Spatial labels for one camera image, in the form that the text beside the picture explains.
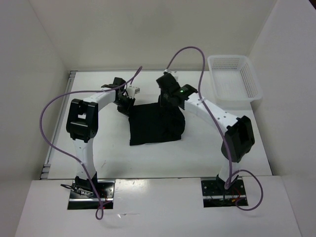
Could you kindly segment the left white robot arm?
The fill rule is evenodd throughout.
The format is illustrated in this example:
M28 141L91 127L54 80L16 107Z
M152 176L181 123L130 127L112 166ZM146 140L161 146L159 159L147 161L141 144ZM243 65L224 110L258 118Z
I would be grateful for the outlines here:
M79 159L75 177L75 189L91 198L97 195L99 186L93 158L93 139L99 128L99 112L114 103L118 111L128 115L134 105L135 95L140 88L128 86L122 78L114 78L113 83L105 84L100 92L84 99L73 99L70 104L66 131L72 139L76 158Z

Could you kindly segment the black shorts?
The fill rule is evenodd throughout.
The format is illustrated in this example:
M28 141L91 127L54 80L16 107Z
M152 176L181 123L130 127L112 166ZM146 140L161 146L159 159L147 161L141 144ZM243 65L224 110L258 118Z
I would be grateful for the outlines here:
M133 106L129 111L131 146L181 140L185 117L178 107L159 103Z

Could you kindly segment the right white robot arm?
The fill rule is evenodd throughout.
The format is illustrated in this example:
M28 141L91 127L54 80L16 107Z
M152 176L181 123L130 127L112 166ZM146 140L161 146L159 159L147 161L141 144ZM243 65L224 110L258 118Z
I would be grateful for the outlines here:
M180 86L177 79L165 72L156 80L160 88L158 102L162 106L179 107L216 128L222 139L221 152L228 160L218 174L217 190L228 194L234 188L239 162L255 143L252 123L247 116L237 117L221 109L189 84Z

